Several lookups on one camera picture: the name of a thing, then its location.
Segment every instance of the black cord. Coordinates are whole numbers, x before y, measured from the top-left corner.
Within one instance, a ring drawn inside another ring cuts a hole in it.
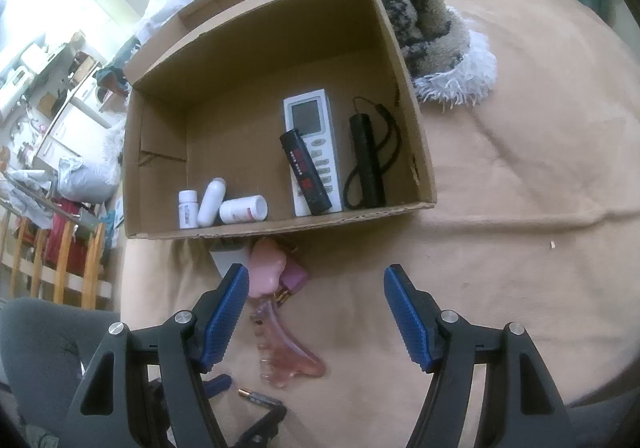
[[[391,139],[391,136],[394,133],[396,134],[396,147],[391,153],[391,156],[389,157],[388,161],[384,165],[380,166],[380,175],[384,175],[385,172],[387,172],[389,168],[391,168],[393,163],[396,162],[396,160],[398,159],[398,156],[400,155],[400,147],[402,146],[402,138],[400,136],[400,127],[398,126],[398,123],[396,122],[395,118],[391,115],[391,112],[389,112],[384,105],[376,104],[372,102],[370,99],[365,98],[363,96],[355,96],[352,99],[353,108],[357,114],[360,113],[360,111],[358,110],[358,105],[356,104],[357,100],[362,100],[372,105],[376,109],[376,112],[386,121],[386,134],[385,134],[385,137],[382,138],[382,141],[380,141],[380,143],[376,145],[376,152],[379,152],[380,150],[382,150],[382,148]],[[347,176],[347,180],[344,183],[344,189],[342,190],[342,200],[344,202],[344,205],[349,210],[359,210],[364,205],[364,200],[361,200],[356,205],[352,205],[349,202],[349,188],[351,187],[351,183],[354,177],[357,176],[357,174],[358,174],[358,167],[356,166],[356,168],[351,170],[350,174]]]

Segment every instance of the bottle cap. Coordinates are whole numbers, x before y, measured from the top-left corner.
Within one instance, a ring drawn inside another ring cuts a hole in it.
[[[181,203],[196,203],[198,202],[198,192],[196,190],[182,190],[178,194],[178,202]]]

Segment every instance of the blue gripper pad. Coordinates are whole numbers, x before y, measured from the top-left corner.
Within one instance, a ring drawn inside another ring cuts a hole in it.
[[[238,269],[204,331],[204,347],[200,357],[200,363],[204,367],[210,369],[222,361],[248,293],[249,274],[242,266]]]
[[[408,277],[402,274],[411,288],[413,284]],[[420,368],[429,372],[433,359],[429,352],[429,336],[427,329],[420,320],[414,304],[405,291],[403,284],[398,279],[398,273],[393,267],[385,269],[384,277],[385,297],[391,313],[396,320],[396,325],[402,335],[406,350],[411,361],[420,365]]]

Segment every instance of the white bottle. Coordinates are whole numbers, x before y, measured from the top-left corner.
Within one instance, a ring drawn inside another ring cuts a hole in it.
[[[220,206],[220,218],[225,224],[263,221],[267,212],[267,201],[261,195],[231,199]]]
[[[198,193],[196,190],[182,190],[178,194],[178,222],[181,230],[198,227]]]
[[[207,186],[202,196],[200,210],[198,211],[198,225],[201,228],[209,228],[213,225],[218,215],[218,210],[225,198],[226,182],[222,177],[216,177]]]

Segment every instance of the white remote control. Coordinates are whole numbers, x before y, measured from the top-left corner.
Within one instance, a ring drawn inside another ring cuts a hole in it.
[[[341,212],[342,201],[340,199],[337,154],[335,153],[334,126],[331,122],[329,100],[324,94],[324,89],[285,99],[284,121],[287,131],[298,129],[305,142],[331,201],[331,208],[327,210],[327,213]],[[311,215],[293,171],[290,172],[290,176],[296,216]]]

